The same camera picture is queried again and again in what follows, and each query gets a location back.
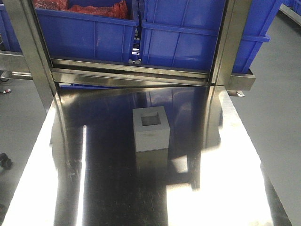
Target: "epoxy floor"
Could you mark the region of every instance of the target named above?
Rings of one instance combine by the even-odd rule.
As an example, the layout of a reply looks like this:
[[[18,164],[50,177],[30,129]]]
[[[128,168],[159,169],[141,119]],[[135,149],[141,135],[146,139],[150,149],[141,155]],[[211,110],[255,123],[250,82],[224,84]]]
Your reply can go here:
[[[251,70],[256,82],[232,101],[293,224],[301,225],[301,27],[279,13]],[[0,203],[9,205],[46,113],[32,81],[0,83]]]

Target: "metal support bar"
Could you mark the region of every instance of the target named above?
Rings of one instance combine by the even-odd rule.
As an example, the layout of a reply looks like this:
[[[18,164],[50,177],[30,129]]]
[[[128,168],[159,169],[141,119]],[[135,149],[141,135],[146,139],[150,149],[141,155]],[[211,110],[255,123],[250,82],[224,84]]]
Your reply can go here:
[[[228,90],[247,90],[249,91],[255,82],[255,76],[249,71],[248,74],[233,73],[227,85]]]
[[[160,66],[150,66],[150,65],[133,65],[118,62],[106,62],[99,60],[81,60],[81,59],[52,59],[54,68],[84,68],[85,71],[95,71],[96,69],[103,69],[107,71],[127,71],[134,73],[152,73],[152,74],[165,74],[181,77],[194,77],[200,79],[208,79],[209,73],[192,70],[192,69],[182,69],[182,68],[172,68],[172,67],[160,67]]]
[[[50,57],[31,0],[3,0],[46,111],[56,93]]]
[[[103,79],[106,79],[106,84],[110,81],[109,85],[113,86],[127,86],[136,87],[137,84],[142,86],[148,86],[149,84],[158,84],[158,85],[191,85],[191,86],[208,86],[207,79],[197,79],[181,76],[172,76],[165,74],[151,74],[151,73],[135,73],[135,72],[125,72],[119,71],[118,73],[110,72],[93,72],[93,71],[84,71],[84,70],[72,70],[72,69],[59,69],[54,68],[52,72],[53,78],[56,82],[67,82],[67,83],[80,83],[83,81],[89,81],[93,83],[103,83]]]
[[[217,86],[228,82],[252,0],[227,0],[219,32],[209,82]]]
[[[32,75],[30,73],[19,73],[19,72],[9,72],[9,71],[4,71],[0,77],[4,79],[32,80]]]
[[[0,51],[0,70],[29,73],[29,68],[22,53]]]
[[[289,18],[291,18],[294,22],[301,26],[301,16],[287,7],[285,4],[282,4],[280,7],[280,11],[286,14]]]

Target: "blue storage bin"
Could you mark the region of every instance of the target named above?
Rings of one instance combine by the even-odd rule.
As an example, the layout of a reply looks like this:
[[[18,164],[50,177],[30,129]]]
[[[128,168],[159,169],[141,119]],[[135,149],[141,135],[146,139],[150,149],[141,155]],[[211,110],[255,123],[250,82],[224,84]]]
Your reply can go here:
[[[283,4],[285,4],[288,7],[292,7],[293,2],[294,2],[294,0],[284,0]]]
[[[244,34],[264,36],[282,3],[283,0],[253,0]]]
[[[142,20],[140,56],[142,64],[209,71],[218,32],[204,29],[147,23]],[[268,36],[244,35],[233,68],[247,73]]]
[[[69,7],[112,6],[120,0],[70,0]],[[136,0],[127,0],[130,20],[37,8],[50,55],[128,62],[139,24]],[[0,4],[0,33],[7,51],[21,52],[3,4]]]
[[[301,15],[301,1],[295,0],[295,2],[293,3],[293,10]]]
[[[253,0],[244,34],[264,36],[283,0]],[[225,0],[139,0],[148,23],[219,30]]]
[[[219,30],[225,0],[140,0],[148,23]]]

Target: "gray cube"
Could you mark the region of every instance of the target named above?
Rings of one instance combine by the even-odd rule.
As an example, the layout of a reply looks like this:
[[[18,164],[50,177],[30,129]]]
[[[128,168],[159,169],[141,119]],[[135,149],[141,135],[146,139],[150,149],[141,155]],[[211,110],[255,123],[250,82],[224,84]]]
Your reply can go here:
[[[167,149],[170,127],[163,106],[133,109],[137,152]]]

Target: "stainless steel tabletop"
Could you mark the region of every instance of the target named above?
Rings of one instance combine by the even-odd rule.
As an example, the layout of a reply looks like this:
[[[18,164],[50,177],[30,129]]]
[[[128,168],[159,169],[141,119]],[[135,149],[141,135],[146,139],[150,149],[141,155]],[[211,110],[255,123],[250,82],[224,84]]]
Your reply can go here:
[[[144,168],[132,109],[154,106],[169,121],[168,159],[148,152]],[[16,225],[290,222],[224,87],[176,87],[60,90],[3,223]]]

